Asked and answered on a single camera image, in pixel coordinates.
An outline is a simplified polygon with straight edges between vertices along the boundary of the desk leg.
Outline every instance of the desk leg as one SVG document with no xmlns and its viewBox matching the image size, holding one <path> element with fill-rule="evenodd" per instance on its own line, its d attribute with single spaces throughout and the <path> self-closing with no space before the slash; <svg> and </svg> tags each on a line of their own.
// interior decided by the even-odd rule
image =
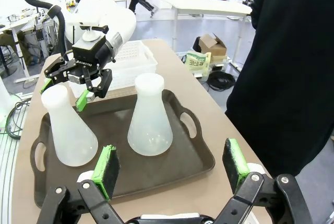
<svg viewBox="0 0 334 224">
<path fill-rule="evenodd" d="M 236 49 L 234 51 L 234 56 L 233 56 L 232 63 L 231 63 L 232 66 L 234 68 L 236 68 L 239 72 L 241 71 L 241 68 L 237 65 L 236 58 L 239 54 L 239 48 L 240 48 L 240 44 L 241 44 L 242 34 L 243 34 L 243 31 L 244 31 L 244 27 L 245 27 L 246 18 L 247 18 L 247 16 L 245 16 L 241 21 L 241 28 L 240 28 L 240 31 L 239 31 L 238 42 L 236 44 Z"/>
<path fill-rule="evenodd" d="M 177 18 L 178 18 L 178 10 L 174 9 L 174 30 L 173 30 L 173 38 L 172 38 L 172 49 L 176 51 L 176 37 L 177 37 Z"/>
<path fill-rule="evenodd" d="M 23 58 L 22 51 L 21 51 L 21 48 L 20 48 L 20 44 L 19 44 L 18 39 L 17 39 L 16 29 L 12 28 L 11 32 L 13 33 L 13 38 L 14 38 L 14 41 L 16 43 L 16 51 L 17 51 L 17 53 L 19 55 L 19 59 L 20 59 L 20 61 L 22 63 L 23 72 L 24 72 L 24 74 L 25 74 L 26 77 L 29 77 L 30 75 L 29 75 L 29 72 L 28 72 L 28 69 L 27 69 L 25 58 Z"/>
<path fill-rule="evenodd" d="M 40 41 L 41 43 L 41 48 L 42 48 L 42 51 L 43 51 L 43 56 L 44 56 L 44 60 L 49 56 L 49 52 L 47 50 L 47 47 L 46 47 L 46 33 L 45 33 L 45 29 L 42 28 L 42 32 L 43 32 L 43 38 L 44 40 Z"/>
<path fill-rule="evenodd" d="M 49 30 L 50 30 L 50 36 L 51 36 L 52 44 L 55 46 L 55 45 L 57 45 L 57 42 L 56 42 L 56 34 L 55 34 L 55 31 L 54 31 L 54 26 L 49 26 Z"/>
</svg>

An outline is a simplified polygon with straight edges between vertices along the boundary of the white wall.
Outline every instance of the white wall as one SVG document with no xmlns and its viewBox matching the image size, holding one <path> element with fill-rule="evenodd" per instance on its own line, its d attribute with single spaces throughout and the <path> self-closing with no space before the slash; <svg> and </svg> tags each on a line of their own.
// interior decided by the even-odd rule
<svg viewBox="0 0 334 224">
<path fill-rule="evenodd" d="M 17 14 L 25 8 L 31 8 L 25 0 L 0 0 L 0 17 L 1 20 L 12 14 Z"/>
</svg>

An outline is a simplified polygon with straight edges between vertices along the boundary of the cardboard box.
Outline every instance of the cardboard box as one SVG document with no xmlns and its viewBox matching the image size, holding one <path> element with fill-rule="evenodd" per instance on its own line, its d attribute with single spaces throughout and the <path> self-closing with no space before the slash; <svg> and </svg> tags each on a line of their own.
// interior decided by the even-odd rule
<svg viewBox="0 0 334 224">
<path fill-rule="evenodd" d="M 227 48 L 225 44 L 215 35 L 215 38 L 209 34 L 204 35 L 199 38 L 199 46 L 201 48 L 201 53 L 211 53 L 211 63 L 221 62 L 227 58 L 226 51 Z"/>
</svg>

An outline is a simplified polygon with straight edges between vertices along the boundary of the screw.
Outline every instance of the screw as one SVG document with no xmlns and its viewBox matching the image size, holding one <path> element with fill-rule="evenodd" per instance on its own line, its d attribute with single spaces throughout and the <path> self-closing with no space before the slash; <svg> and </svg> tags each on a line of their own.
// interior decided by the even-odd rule
<svg viewBox="0 0 334 224">
<path fill-rule="evenodd" d="M 287 184 L 289 182 L 289 179 L 287 177 L 282 177 L 281 181 L 284 183 L 284 184 Z"/>
<path fill-rule="evenodd" d="M 252 180 L 253 181 L 258 181 L 259 179 L 260 179 L 260 177 L 257 174 L 252 175 Z"/>
<path fill-rule="evenodd" d="M 84 188 L 84 189 L 87 189 L 87 188 L 89 188 L 89 183 L 85 183 L 84 185 L 82 185 L 82 187 Z"/>
<path fill-rule="evenodd" d="M 57 193 L 57 194 L 60 194 L 62 191 L 63 191 L 63 190 L 62 190 L 61 187 L 58 187 L 58 188 L 56 189 L 56 193 Z"/>
</svg>

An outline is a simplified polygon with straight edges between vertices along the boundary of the plastic tray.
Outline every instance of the plastic tray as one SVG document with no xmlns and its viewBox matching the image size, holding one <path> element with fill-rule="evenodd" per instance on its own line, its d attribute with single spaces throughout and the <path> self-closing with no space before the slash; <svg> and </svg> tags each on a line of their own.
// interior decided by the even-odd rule
<svg viewBox="0 0 334 224">
<path fill-rule="evenodd" d="M 138 75 L 155 73 L 158 64 L 152 52 L 140 40 L 126 42 L 115 59 L 115 63 L 107 63 L 104 68 L 111 69 L 113 75 L 108 91 L 134 86 Z M 94 86 L 100 82 L 100 78 L 92 81 Z M 84 84 L 79 85 L 73 82 L 68 82 L 68 84 L 76 98 L 79 98 L 87 89 Z"/>
<path fill-rule="evenodd" d="M 49 115 L 41 122 L 40 135 L 31 147 L 30 162 L 34 171 L 34 199 L 41 207 L 50 187 L 66 186 L 71 193 L 71 203 L 79 199 L 77 179 L 85 171 L 94 170 L 102 147 L 116 146 L 121 169 L 113 198 L 143 192 L 210 171 L 215 164 L 214 157 L 205 144 L 198 119 L 189 109 L 181 106 L 176 96 L 164 90 L 164 106 L 173 131 L 171 147 L 161 155 L 147 157 L 134 152 L 128 144 L 129 130 L 137 95 L 119 97 L 87 104 L 80 117 L 96 134 L 99 141 L 97 155 L 81 167 L 62 164 L 53 144 Z M 180 120 L 181 114 L 188 114 L 195 123 L 196 136 L 190 138 L 186 125 Z M 46 146 L 45 170 L 38 170 L 35 162 L 37 145 Z"/>
</svg>

